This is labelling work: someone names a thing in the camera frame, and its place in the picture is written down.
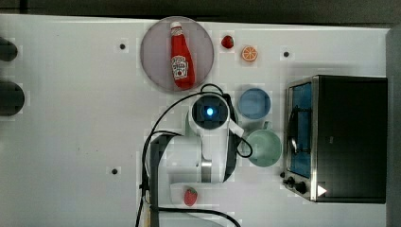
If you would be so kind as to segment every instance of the light blue cup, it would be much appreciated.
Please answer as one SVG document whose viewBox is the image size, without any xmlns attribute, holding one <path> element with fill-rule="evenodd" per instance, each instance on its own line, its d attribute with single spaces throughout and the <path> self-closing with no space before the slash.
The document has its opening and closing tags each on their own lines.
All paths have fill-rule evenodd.
<svg viewBox="0 0 401 227">
<path fill-rule="evenodd" d="M 248 89 L 239 98 L 238 109 L 242 115 L 249 119 L 260 119 L 269 113 L 270 98 L 262 89 Z"/>
<path fill-rule="evenodd" d="M 253 148 L 253 155 L 249 159 L 255 166 L 272 166 L 280 159 L 282 145 L 280 138 L 271 131 L 271 122 L 265 122 L 263 129 L 252 132 L 246 141 Z M 245 154 L 251 152 L 245 143 L 242 143 L 242 150 Z"/>
</svg>

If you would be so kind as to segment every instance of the dark cylinder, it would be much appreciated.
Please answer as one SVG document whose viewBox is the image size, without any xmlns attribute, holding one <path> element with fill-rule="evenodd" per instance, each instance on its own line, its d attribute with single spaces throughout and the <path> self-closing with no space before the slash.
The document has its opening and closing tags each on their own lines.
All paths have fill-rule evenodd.
<svg viewBox="0 0 401 227">
<path fill-rule="evenodd" d="M 0 81 L 0 115 L 11 116 L 24 106 L 24 92 L 18 84 Z"/>
<path fill-rule="evenodd" d="M 18 54 L 15 44 L 0 37 L 0 60 L 13 61 Z"/>
</svg>

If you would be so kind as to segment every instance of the black toaster oven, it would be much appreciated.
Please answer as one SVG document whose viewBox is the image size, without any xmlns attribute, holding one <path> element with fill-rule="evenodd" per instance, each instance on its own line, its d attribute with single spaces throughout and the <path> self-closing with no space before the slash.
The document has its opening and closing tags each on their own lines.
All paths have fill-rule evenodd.
<svg viewBox="0 0 401 227">
<path fill-rule="evenodd" d="M 288 86 L 287 189 L 317 202 L 386 201 L 387 79 L 315 76 Z"/>
</svg>

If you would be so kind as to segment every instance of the white table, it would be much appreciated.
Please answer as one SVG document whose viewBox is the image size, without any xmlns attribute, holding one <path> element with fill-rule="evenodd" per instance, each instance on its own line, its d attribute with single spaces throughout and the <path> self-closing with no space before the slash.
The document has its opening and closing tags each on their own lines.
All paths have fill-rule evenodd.
<svg viewBox="0 0 401 227">
<path fill-rule="evenodd" d="M 134 225 L 145 137 L 183 96 L 162 93 L 141 67 L 139 46 L 155 22 L 0 15 L 0 36 L 20 50 L 15 61 L 0 62 L 0 77 L 26 93 L 21 113 L 0 118 L 0 226 Z M 265 89 L 267 120 L 280 138 L 287 83 L 317 74 L 385 77 L 388 29 L 201 24 L 215 44 L 207 82 L 236 100 L 244 85 Z M 235 37 L 234 51 L 220 47 L 225 34 Z M 252 65 L 239 57 L 244 44 L 259 51 Z M 180 131 L 186 108 L 161 128 Z M 260 168 L 239 159 L 233 178 L 205 186 L 200 201 L 243 227 L 385 226 L 384 204 L 306 201 L 281 185 L 282 168 L 283 160 Z"/>
</svg>

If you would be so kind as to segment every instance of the red ketchup bottle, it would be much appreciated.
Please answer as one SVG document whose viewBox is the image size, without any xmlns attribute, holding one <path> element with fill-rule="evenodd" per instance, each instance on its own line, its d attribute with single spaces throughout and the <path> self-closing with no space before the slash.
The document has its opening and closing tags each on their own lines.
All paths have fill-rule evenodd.
<svg viewBox="0 0 401 227">
<path fill-rule="evenodd" d="M 186 45 L 183 29 L 179 22 L 171 28 L 171 68 L 174 82 L 183 90 L 190 89 L 195 83 L 195 70 L 191 53 Z"/>
</svg>

